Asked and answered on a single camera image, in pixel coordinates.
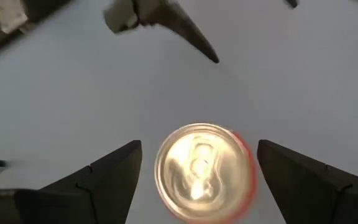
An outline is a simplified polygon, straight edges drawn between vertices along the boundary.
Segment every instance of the soda can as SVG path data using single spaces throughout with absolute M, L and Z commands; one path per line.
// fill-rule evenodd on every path
M 226 223 L 255 193 L 254 160 L 239 135 L 215 124 L 186 125 L 164 140 L 155 183 L 167 208 L 188 223 Z

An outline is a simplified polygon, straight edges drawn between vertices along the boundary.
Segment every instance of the gray background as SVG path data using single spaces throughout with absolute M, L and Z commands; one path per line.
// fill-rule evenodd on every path
M 158 197 L 154 159 L 196 121 L 237 130 L 254 152 L 269 139 L 358 175 L 358 3 L 180 0 L 215 65 L 160 27 L 115 36 L 109 1 L 73 1 L 0 52 L 0 159 L 14 161 L 0 187 L 41 188 L 140 139 L 127 223 L 179 223 Z M 259 178 L 246 221 L 284 223 Z

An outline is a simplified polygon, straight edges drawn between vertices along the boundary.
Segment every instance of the aluminum can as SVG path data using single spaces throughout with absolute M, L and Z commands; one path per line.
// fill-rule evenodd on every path
M 171 133 L 154 172 L 164 204 L 188 223 L 230 222 L 254 198 L 252 154 L 239 135 L 215 124 L 189 124 Z

